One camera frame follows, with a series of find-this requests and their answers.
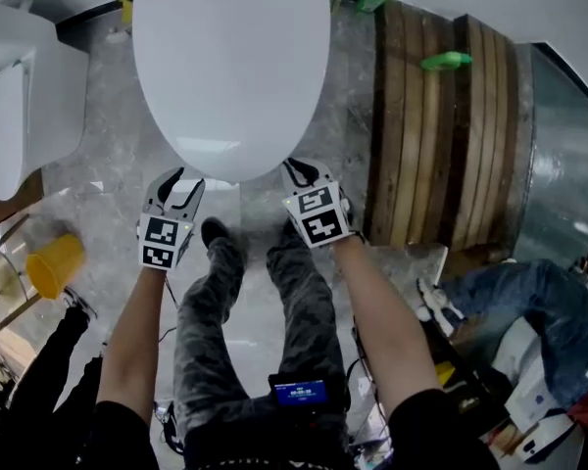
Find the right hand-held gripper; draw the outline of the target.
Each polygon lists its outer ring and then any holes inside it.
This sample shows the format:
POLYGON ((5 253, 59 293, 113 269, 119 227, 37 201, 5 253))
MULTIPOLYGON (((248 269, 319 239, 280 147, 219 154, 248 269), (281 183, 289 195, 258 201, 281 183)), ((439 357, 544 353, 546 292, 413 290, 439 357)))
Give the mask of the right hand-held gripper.
POLYGON ((281 164, 280 173, 287 197, 282 203, 309 248, 326 246, 354 234, 340 186, 332 181, 333 174, 326 164, 290 157, 281 164))

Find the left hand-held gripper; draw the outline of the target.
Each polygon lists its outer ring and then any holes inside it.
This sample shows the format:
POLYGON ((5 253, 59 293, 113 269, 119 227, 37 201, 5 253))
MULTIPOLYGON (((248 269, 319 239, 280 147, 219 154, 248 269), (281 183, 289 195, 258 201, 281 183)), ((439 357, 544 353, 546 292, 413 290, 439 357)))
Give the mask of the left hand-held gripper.
POLYGON ((184 173, 182 166, 157 177, 147 188, 138 221, 139 264, 155 269, 174 269, 188 249, 194 218, 206 189, 201 178, 182 205, 165 208, 173 186, 184 173))

